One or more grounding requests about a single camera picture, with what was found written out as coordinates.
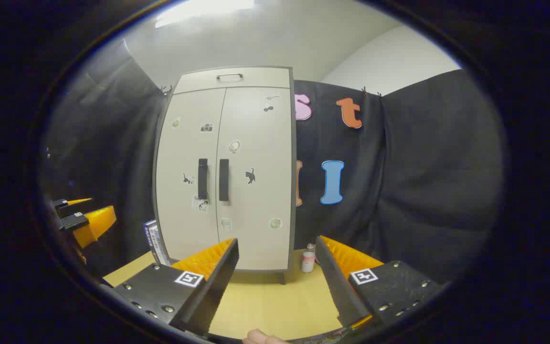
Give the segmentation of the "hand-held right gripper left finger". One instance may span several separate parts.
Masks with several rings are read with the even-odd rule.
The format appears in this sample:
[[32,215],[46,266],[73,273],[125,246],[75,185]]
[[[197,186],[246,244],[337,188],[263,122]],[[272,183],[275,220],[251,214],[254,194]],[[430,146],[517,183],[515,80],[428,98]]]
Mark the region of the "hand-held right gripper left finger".
[[177,263],[153,263],[113,290],[150,318],[205,335],[239,259],[231,238]]

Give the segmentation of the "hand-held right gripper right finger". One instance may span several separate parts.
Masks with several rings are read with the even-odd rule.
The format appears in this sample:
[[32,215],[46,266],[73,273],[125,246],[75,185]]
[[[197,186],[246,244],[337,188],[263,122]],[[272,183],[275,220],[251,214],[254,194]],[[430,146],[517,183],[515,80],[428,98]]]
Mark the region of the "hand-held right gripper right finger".
[[400,260],[382,263],[325,236],[315,254],[345,328],[388,327],[438,296],[443,286]]

